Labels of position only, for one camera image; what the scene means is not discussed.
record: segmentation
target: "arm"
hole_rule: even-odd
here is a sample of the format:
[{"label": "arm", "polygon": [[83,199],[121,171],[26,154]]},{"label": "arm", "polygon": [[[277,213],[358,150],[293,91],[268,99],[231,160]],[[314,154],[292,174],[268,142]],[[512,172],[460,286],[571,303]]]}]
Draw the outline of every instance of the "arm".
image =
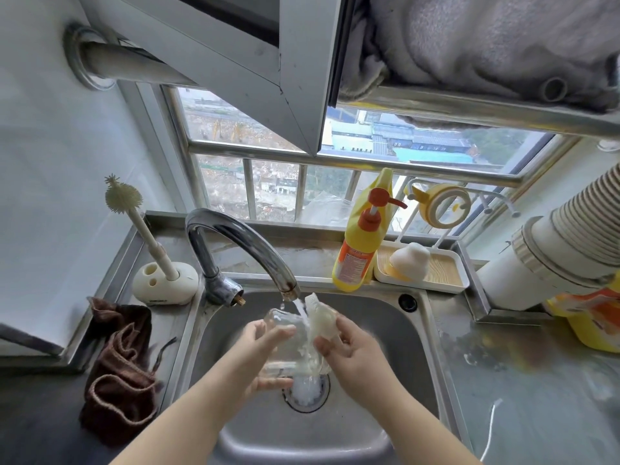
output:
[{"label": "arm", "polygon": [[403,463],[480,465],[461,442],[400,384],[375,339],[351,320],[336,322],[348,346],[318,337],[325,357],[346,393],[366,408],[390,436]]},{"label": "arm", "polygon": [[237,343],[190,390],[140,433],[110,465],[204,464],[224,425],[254,391],[289,388],[292,379],[257,377],[275,347],[295,333],[263,321],[248,324]]}]

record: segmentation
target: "yellow bottle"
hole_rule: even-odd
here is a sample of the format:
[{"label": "yellow bottle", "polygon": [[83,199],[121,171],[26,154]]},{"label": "yellow bottle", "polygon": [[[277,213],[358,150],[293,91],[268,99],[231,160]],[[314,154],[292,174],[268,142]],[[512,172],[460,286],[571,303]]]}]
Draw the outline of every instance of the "yellow bottle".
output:
[{"label": "yellow bottle", "polygon": [[388,203],[407,208],[392,198],[392,170],[383,168],[377,179],[365,189],[353,205],[338,258],[332,271],[334,285],[345,292],[360,288],[391,219]]}]

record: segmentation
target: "hand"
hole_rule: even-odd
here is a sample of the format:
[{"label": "hand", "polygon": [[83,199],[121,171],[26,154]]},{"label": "hand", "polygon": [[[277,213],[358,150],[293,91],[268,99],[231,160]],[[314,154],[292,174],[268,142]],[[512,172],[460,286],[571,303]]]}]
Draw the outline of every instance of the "hand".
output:
[{"label": "hand", "polygon": [[248,323],[234,346],[204,377],[206,382],[221,385],[221,404],[232,406],[224,413],[224,422],[231,419],[255,391],[293,386],[293,379],[263,378],[259,374],[269,354],[293,336],[296,328],[294,325],[277,326],[267,333],[265,328],[263,320]]},{"label": "hand", "polygon": [[314,346],[329,363],[345,392],[376,417],[384,399],[403,387],[370,334],[343,315],[338,315],[336,326],[345,346],[321,336],[315,338]]}]

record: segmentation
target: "white bottle brush holder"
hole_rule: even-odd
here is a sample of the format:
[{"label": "white bottle brush holder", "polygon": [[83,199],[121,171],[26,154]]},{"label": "white bottle brush holder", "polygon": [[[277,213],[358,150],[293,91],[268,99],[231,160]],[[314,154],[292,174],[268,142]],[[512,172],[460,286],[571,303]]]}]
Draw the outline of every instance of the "white bottle brush holder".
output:
[{"label": "white bottle brush holder", "polygon": [[184,305],[198,290],[198,273],[193,266],[172,262],[164,247],[153,237],[137,208],[142,205],[142,195],[131,185],[119,182],[116,176],[105,179],[108,185],[105,203],[112,212],[127,214],[144,239],[154,263],[142,266],[131,286],[136,299],[147,305]]}]

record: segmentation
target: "faucet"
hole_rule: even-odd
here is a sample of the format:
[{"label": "faucet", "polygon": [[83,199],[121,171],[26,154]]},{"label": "faucet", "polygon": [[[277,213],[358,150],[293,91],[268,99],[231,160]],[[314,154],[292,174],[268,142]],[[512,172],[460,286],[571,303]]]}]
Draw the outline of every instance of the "faucet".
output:
[{"label": "faucet", "polygon": [[205,230],[225,236],[253,257],[271,276],[282,293],[292,301],[301,296],[297,279],[282,257],[267,240],[248,225],[223,212],[209,209],[192,210],[185,218],[185,232],[205,276],[206,298],[217,305],[243,305],[243,287],[222,275],[207,246]]}]

